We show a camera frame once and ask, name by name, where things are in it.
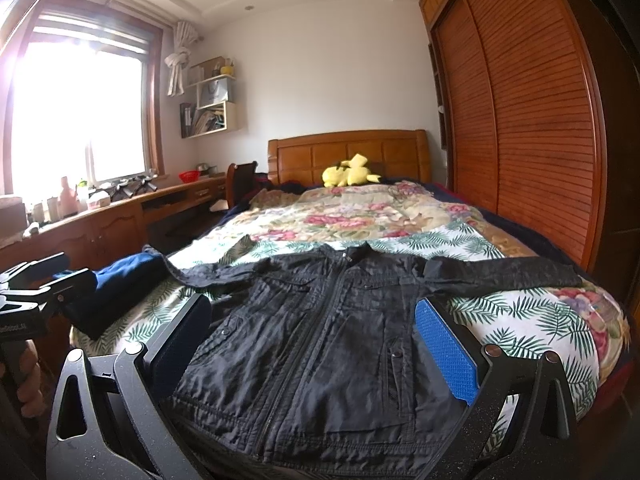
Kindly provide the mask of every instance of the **bottle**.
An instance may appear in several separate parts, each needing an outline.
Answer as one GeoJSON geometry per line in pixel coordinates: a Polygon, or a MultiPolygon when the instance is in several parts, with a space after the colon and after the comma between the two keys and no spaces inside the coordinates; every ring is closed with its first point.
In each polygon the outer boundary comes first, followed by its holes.
{"type": "Polygon", "coordinates": [[[76,187],[75,190],[71,191],[69,180],[66,176],[60,179],[60,186],[62,186],[60,190],[60,216],[62,218],[73,216],[78,212],[78,202],[76,202],[78,188],[76,187]]]}
{"type": "Polygon", "coordinates": [[[86,180],[82,179],[78,182],[76,194],[78,195],[78,212],[86,211],[88,209],[86,201],[89,200],[89,186],[86,180]]]}

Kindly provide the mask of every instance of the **red basket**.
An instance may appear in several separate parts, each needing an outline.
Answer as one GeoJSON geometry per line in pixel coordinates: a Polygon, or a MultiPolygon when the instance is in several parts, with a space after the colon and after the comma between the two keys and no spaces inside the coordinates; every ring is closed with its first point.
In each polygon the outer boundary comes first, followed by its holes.
{"type": "Polygon", "coordinates": [[[185,184],[190,184],[191,182],[195,182],[199,176],[200,176],[200,172],[197,170],[183,171],[178,175],[178,177],[180,177],[180,180],[183,181],[185,184]]]}

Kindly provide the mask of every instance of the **bedspread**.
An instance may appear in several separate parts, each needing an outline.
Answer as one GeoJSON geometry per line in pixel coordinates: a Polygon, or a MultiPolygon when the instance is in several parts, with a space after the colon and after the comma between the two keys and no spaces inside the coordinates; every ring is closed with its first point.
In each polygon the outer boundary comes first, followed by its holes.
{"type": "MultiPolygon", "coordinates": [[[[380,251],[409,251],[426,258],[441,255],[466,260],[532,255],[504,231],[488,224],[468,205],[434,199],[422,186],[401,182],[314,189],[301,196],[263,190],[251,209],[171,257],[187,268],[203,262],[246,262],[283,252],[305,251],[320,243],[334,248],[367,240],[380,251]]],[[[72,330],[72,344],[89,355],[118,352],[133,341],[148,340],[173,318],[195,292],[164,280],[152,294],[114,323],[98,341],[72,330]]],[[[213,301],[214,289],[203,291],[213,301]]],[[[578,417],[593,402],[622,347],[628,325],[616,302],[602,289],[511,291],[476,300],[456,298],[450,309],[482,342],[495,342],[511,355],[558,352],[565,364],[578,417]]],[[[513,411],[507,402],[489,447],[501,441],[513,411]]]]}

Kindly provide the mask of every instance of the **tied curtain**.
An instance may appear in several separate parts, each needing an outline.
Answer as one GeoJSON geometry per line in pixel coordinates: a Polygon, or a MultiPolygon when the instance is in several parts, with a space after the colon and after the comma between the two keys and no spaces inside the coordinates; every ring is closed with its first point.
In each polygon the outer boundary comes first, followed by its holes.
{"type": "Polygon", "coordinates": [[[164,62],[171,69],[169,76],[169,91],[167,95],[184,94],[182,71],[189,64],[191,50],[187,47],[198,39],[198,31],[189,22],[178,22],[174,27],[175,52],[164,58],[164,62]]]}

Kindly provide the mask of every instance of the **blue cloth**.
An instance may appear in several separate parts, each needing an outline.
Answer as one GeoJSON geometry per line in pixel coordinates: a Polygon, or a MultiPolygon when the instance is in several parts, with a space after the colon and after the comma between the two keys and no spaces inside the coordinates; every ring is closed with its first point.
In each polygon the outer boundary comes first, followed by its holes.
{"type": "MultiPolygon", "coordinates": [[[[55,278],[70,272],[61,272],[55,278]]],[[[162,255],[149,253],[132,254],[94,273],[95,292],[63,309],[73,326],[94,340],[168,276],[162,255]]]]}

